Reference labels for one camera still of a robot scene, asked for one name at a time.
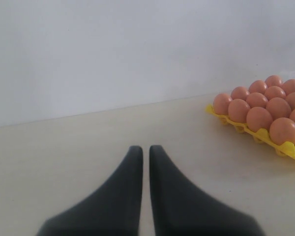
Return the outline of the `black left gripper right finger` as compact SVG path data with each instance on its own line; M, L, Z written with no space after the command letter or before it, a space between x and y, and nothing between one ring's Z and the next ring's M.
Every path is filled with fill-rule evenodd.
M257 221L205 193L162 146L149 149L149 183L157 236L263 236Z

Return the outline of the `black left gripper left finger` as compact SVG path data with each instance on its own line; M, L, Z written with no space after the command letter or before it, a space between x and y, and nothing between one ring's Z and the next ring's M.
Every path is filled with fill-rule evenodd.
M39 236L137 236L143 189L143 150L131 146L114 173L91 195L48 219Z

